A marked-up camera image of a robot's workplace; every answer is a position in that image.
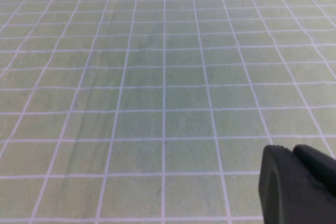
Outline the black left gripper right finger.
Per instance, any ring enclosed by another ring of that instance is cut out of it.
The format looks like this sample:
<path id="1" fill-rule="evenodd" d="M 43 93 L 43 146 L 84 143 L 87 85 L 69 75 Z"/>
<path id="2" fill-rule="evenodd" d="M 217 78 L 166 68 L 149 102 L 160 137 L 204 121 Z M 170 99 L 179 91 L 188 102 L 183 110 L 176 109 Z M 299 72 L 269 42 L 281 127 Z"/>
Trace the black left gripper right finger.
<path id="1" fill-rule="evenodd" d="M 293 148 L 294 155 L 302 162 L 313 177 L 335 196 L 335 159 L 308 145 Z"/>

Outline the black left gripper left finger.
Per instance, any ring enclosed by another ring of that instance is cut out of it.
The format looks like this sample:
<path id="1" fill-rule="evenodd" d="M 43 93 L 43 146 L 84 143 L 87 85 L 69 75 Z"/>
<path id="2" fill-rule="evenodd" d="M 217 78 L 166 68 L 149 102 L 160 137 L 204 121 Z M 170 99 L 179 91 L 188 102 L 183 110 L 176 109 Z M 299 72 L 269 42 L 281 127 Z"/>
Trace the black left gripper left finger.
<path id="1" fill-rule="evenodd" d="M 293 150 L 267 145 L 262 154 L 258 191 L 264 223 L 335 223 L 335 196 Z"/>

